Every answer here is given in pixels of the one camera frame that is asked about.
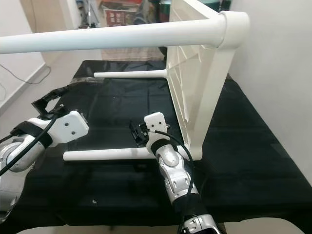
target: white furniture frame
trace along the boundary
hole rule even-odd
[[[202,144],[234,53],[248,30],[246,13],[219,14],[197,0],[174,0],[168,23],[1,37],[0,54],[168,46],[165,70],[95,73],[95,77],[166,78],[185,145],[194,160],[200,160]],[[146,148],[64,154],[64,160],[138,158],[154,156]]]

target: white metal rod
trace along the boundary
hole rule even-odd
[[[0,54],[207,44],[218,47],[224,16],[213,19],[91,28],[0,37]]]
[[[135,72],[94,72],[95,78],[166,78],[167,70]]]
[[[181,146],[179,153],[188,158]],[[121,159],[150,159],[155,156],[144,148],[110,149],[110,150],[83,150],[67,151],[63,154],[64,161],[92,161],[92,160],[121,160]]]

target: white plastic housing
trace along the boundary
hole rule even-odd
[[[28,122],[44,129],[50,123],[50,120],[31,118]],[[48,131],[53,141],[50,147],[78,139],[87,135],[88,131],[89,126],[83,117],[77,111],[71,111],[69,114],[58,118]]]
[[[146,124],[147,129],[150,130],[158,130],[164,133],[167,133],[167,125],[165,121],[165,116],[163,113],[156,112],[144,117],[144,122]],[[146,143],[147,150],[151,153],[151,146],[160,139],[170,140],[169,137],[158,134],[148,132],[148,142]]]

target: black tablecloth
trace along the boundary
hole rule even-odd
[[[79,109],[89,134],[49,148],[28,174],[0,233],[38,226],[173,225],[179,222],[155,160],[64,162],[67,150],[135,147],[128,125],[162,112],[181,138],[167,81],[95,79],[98,71],[163,69],[161,61],[84,61],[60,102]],[[195,183],[217,222],[280,217],[311,233],[312,188],[240,90],[227,79],[197,161]]]

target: silver robotic arm joint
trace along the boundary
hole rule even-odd
[[[159,112],[153,113],[144,117],[144,121],[145,126],[140,128],[143,133],[146,131],[148,134],[146,148],[156,156],[171,204],[186,218],[184,223],[180,224],[179,232],[221,234],[214,219],[207,213],[194,183],[190,187],[191,176],[184,167],[183,157],[175,151],[169,141],[170,135],[167,134],[164,115]]]
[[[31,118],[15,127],[8,137],[10,143],[0,145],[0,224],[3,223],[18,202],[32,165],[47,147],[67,143],[88,133],[84,117],[77,111],[69,112],[63,104],[50,112],[47,103],[68,91],[68,87],[56,89],[33,103],[39,118]]]
[[[187,194],[191,177],[184,168],[183,157],[174,150],[172,145],[161,146],[156,151],[156,157],[160,172],[165,178],[168,197],[173,203],[179,197]],[[194,184],[191,193],[198,193]]]

